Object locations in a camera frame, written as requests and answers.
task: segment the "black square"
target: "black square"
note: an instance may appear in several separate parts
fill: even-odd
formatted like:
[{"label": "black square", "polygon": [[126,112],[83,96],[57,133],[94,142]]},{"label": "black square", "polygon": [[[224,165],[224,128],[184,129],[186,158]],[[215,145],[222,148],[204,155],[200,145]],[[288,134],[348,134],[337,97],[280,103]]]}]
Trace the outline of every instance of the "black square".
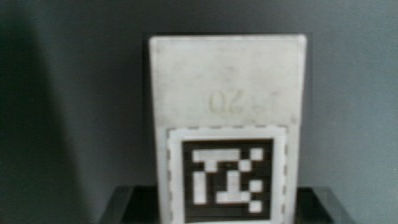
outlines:
[{"label": "black square", "polygon": [[[263,158],[250,160],[250,150],[261,148]],[[240,150],[240,160],[250,160],[250,171],[240,171],[238,161],[216,163],[216,172],[204,171],[204,162],[193,162],[193,150]],[[211,140],[183,142],[183,185],[184,185],[184,221],[270,220],[272,204],[272,139]],[[193,203],[193,172],[206,173],[206,203]],[[250,193],[250,201],[261,202],[261,212],[248,212],[248,203],[216,203],[216,192],[227,189],[227,171],[240,171],[240,191],[248,191],[248,181],[259,180],[263,190]]]}]

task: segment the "black and white square pattern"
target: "black and white square pattern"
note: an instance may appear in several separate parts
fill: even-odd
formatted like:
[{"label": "black and white square pattern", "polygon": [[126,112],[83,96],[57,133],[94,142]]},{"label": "black and white square pattern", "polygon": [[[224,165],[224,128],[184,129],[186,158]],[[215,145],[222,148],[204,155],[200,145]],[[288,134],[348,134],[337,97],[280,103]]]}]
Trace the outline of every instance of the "black and white square pattern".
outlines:
[{"label": "black and white square pattern", "polygon": [[184,221],[270,219],[272,140],[183,142]]},{"label": "black and white square pattern", "polygon": [[170,224],[282,223],[286,128],[169,131]]}]

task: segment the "white border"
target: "white border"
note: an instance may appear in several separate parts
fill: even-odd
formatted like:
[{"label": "white border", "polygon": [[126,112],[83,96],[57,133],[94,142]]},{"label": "white border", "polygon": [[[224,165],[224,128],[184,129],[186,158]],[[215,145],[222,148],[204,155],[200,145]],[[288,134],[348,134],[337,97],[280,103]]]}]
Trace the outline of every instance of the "white border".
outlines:
[{"label": "white border", "polygon": [[279,224],[284,217],[284,189],[286,189],[286,147],[288,147],[286,127],[232,127],[232,128],[197,128],[172,129],[169,131],[169,184],[170,184],[170,224],[184,224],[184,199],[183,199],[183,158],[181,143],[193,140],[273,140],[273,166],[272,166],[272,206],[270,220],[261,221],[220,221],[197,222],[197,224]]}]

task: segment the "dark background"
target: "dark background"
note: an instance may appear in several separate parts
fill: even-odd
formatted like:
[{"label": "dark background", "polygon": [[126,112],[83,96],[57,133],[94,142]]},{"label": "dark background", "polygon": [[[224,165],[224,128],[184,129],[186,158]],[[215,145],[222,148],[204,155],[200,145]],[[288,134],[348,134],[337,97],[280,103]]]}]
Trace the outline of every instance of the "dark background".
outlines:
[{"label": "dark background", "polygon": [[142,37],[309,37],[300,186],[360,224],[398,220],[394,0],[0,0],[0,214],[96,223],[119,185],[153,185]]}]

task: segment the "white box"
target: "white box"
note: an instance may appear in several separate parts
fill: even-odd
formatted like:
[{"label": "white box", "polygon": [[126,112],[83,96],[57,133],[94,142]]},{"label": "white box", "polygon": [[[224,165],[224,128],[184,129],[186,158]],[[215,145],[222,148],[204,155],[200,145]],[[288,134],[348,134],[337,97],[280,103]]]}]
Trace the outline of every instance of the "white box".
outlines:
[{"label": "white box", "polygon": [[[161,223],[232,221],[234,223],[293,224],[305,37],[302,35],[163,36],[151,38],[149,47]],[[208,182],[200,182],[204,176],[213,178],[215,175],[222,175],[213,173],[211,165],[208,165],[208,171],[204,170],[195,175],[197,182],[192,179],[192,183],[197,183],[197,187],[192,185],[195,191],[184,189],[190,185],[183,182],[190,181],[186,179],[190,166],[183,165],[190,162],[186,162],[188,157],[181,156],[188,152],[183,143],[238,140],[238,143],[250,145],[254,143],[245,141],[256,139],[273,140],[268,218],[264,218],[266,215],[256,216],[257,212],[264,211],[261,210],[264,203],[261,204],[256,197],[263,200],[264,194],[256,196],[250,193],[248,200],[247,192],[240,191],[243,185],[231,184],[236,181],[243,182],[243,179],[236,179],[240,175],[238,177],[231,175],[231,179],[225,177],[229,181],[225,185],[231,189],[216,191],[218,193],[213,192],[216,188],[211,188],[213,191],[208,189],[204,185]],[[254,146],[256,144],[250,145],[252,148],[236,146],[240,156],[245,151],[254,150]],[[250,160],[250,162],[247,159],[240,158],[234,161],[232,157],[229,159],[225,157],[224,161],[213,161],[213,165],[220,166],[234,162],[256,164],[256,161]],[[197,204],[188,201],[190,194],[197,198]],[[208,198],[213,194],[218,194],[220,198],[229,194],[231,198],[220,199],[218,202],[213,198],[211,201]],[[186,207],[190,203],[199,206],[193,210],[195,207]],[[218,211],[211,210],[216,207],[216,209],[229,209],[232,214],[231,211],[238,209],[232,206],[240,205],[247,206],[248,212],[241,210],[236,220],[231,216],[225,220],[216,218],[211,221],[208,218],[206,221],[188,221],[195,220],[195,216],[188,216],[186,211],[197,211],[199,214],[204,211],[202,214],[209,214],[208,211]]]}]

